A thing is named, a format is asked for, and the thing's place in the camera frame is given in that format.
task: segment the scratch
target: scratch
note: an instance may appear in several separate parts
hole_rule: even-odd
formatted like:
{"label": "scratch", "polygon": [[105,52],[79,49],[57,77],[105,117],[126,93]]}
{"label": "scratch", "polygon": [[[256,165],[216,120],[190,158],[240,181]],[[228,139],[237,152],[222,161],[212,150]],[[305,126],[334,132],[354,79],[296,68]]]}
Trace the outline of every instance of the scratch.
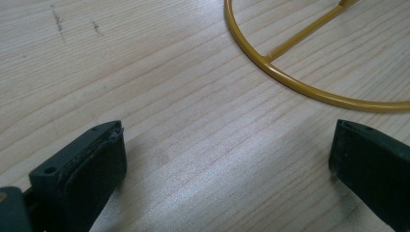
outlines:
{"label": "scratch", "polygon": [[65,43],[66,40],[64,39],[64,35],[63,35],[63,18],[61,16],[59,16],[54,10],[52,11],[53,15],[54,15],[54,19],[55,19],[55,24],[57,25],[57,29],[58,32],[60,33],[61,36],[61,40],[63,40],[63,42]]}
{"label": "scratch", "polygon": [[103,36],[103,33],[100,31],[100,26],[97,22],[93,22],[94,31],[97,33],[97,36]]}

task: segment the wooden table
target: wooden table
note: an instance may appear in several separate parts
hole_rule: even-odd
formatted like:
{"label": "wooden table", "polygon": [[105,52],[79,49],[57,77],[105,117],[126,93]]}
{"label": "wooden table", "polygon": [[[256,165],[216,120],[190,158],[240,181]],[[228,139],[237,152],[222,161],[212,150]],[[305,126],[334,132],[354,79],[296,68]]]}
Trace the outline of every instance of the wooden table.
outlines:
{"label": "wooden table", "polygon": [[[268,52],[337,0],[235,0]],[[362,0],[275,61],[315,87],[410,100],[410,1]],[[410,114],[314,101],[259,70],[223,1],[0,2],[0,186],[122,120],[129,172],[93,231],[391,231],[328,169],[337,119],[410,144]]]}

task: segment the yellow object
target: yellow object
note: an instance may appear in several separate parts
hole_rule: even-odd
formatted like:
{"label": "yellow object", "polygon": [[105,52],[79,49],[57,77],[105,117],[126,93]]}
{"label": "yellow object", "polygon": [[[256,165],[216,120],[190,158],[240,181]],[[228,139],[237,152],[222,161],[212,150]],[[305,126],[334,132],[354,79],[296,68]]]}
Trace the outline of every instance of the yellow object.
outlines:
{"label": "yellow object", "polygon": [[377,102],[377,101],[362,101],[349,99],[343,96],[335,95],[325,92],[320,89],[316,89],[305,83],[293,78],[292,76],[281,71],[277,67],[271,64],[272,61],[277,59],[284,52],[296,45],[298,42],[309,36],[311,33],[319,29],[321,26],[340,15],[345,9],[355,4],[358,0],[341,0],[340,3],[327,14],[323,15],[310,26],[302,30],[300,33],[293,36],[291,39],[273,49],[266,56],[260,55],[245,39],[238,24],[235,21],[235,17],[232,11],[232,0],[225,0],[225,19],[232,33],[233,38],[241,47],[241,49],[247,54],[247,56],[265,73],[286,85],[287,87],[306,95],[310,98],[350,109],[372,111],[372,112],[399,112],[409,111],[410,101],[403,102]]}

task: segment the black plastic part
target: black plastic part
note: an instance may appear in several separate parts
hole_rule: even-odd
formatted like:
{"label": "black plastic part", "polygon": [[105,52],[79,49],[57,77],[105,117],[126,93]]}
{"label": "black plastic part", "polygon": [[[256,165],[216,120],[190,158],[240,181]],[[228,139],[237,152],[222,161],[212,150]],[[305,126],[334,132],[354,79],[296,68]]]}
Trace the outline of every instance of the black plastic part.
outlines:
{"label": "black plastic part", "polygon": [[19,188],[0,188],[0,231],[32,231]]}
{"label": "black plastic part", "polygon": [[329,166],[395,231],[410,230],[410,147],[378,130],[339,120]]}
{"label": "black plastic part", "polygon": [[96,126],[30,174],[46,231],[88,231],[127,171],[120,121]]}

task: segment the wood grain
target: wood grain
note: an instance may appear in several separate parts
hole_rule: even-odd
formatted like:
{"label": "wood grain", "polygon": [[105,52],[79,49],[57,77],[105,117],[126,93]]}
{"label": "wood grain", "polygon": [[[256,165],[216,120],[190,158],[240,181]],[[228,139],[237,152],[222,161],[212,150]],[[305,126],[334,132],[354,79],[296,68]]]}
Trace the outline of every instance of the wood grain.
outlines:
{"label": "wood grain", "polygon": [[[338,1],[234,1],[268,52]],[[347,97],[410,100],[410,2],[362,0],[275,61]],[[120,119],[129,172],[93,231],[391,231],[327,159],[338,118],[410,144],[410,114],[346,110],[259,70],[223,1],[0,2],[0,186]]]}

